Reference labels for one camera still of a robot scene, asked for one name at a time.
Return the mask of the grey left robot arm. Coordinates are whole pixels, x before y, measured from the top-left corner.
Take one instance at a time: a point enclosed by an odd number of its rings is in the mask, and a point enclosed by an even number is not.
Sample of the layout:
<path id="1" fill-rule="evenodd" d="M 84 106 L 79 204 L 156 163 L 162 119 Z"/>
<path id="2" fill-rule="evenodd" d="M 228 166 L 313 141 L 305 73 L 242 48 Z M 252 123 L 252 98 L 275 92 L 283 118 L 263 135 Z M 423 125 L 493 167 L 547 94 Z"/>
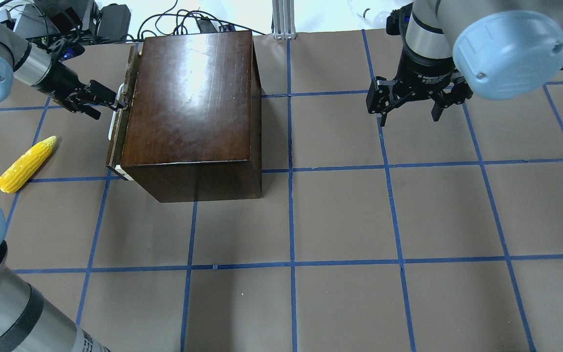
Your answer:
<path id="1" fill-rule="evenodd" d="M 127 101 L 95 80 L 81 83 L 77 73 L 50 54 L 0 23 L 0 102 L 9 96 L 14 80 L 49 96 L 72 113 L 99 119 L 97 106 L 125 109 Z"/>

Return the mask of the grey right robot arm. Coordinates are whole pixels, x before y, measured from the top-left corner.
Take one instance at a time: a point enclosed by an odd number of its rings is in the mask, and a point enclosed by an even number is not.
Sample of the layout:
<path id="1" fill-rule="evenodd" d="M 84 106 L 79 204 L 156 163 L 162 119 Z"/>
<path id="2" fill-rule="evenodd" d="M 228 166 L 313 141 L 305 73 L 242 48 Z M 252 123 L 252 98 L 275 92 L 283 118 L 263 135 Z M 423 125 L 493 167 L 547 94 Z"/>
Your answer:
<path id="1" fill-rule="evenodd" d="M 403 47 L 395 77 L 370 86 L 381 125 L 405 103 L 432 100 L 438 121 L 474 95 L 509 100 L 563 70 L 563 0 L 410 0 L 386 32 Z"/>

